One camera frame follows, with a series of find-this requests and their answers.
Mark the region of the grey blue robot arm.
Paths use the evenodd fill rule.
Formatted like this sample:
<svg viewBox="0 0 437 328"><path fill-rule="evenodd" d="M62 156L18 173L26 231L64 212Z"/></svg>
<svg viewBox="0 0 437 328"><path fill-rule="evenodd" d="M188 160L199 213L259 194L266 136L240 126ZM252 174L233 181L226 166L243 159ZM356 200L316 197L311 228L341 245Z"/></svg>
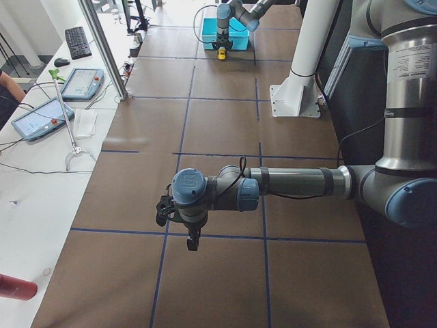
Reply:
<svg viewBox="0 0 437 328"><path fill-rule="evenodd" d="M247 45L240 46L229 38L229 22L235 18L247 31L254 32L259 26L259 20L276 3L275 0L258 1L250 10L243 7L242 1L228 1L221 3L216 10L216 40L212 42L212 48L218 51L220 48L226 51L246 50Z"/></svg>
<svg viewBox="0 0 437 328"><path fill-rule="evenodd" d="M259 198L355 199L401 226L436 220L436 2L354 1L349 45L386 48L384 149L374 165L335 169L250 168L246 159L217 176L188 168L167 186L156 222L188 229L195 251L211 210L255 210Z"/></svg>

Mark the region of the person forearm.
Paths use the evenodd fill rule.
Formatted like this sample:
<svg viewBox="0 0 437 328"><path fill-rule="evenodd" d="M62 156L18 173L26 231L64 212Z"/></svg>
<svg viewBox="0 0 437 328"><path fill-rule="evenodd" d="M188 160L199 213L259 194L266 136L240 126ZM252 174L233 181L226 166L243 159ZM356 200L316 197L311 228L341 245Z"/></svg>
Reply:
<svg viewBox="0 0 437 328"><path fill-rule="evenodd" d="M1 87L6 89L18 102L21 103L25 98L25 92L21 88L21 86L13 80L13 78L8 75L6 72L1 70L0 77Z"/></svg>

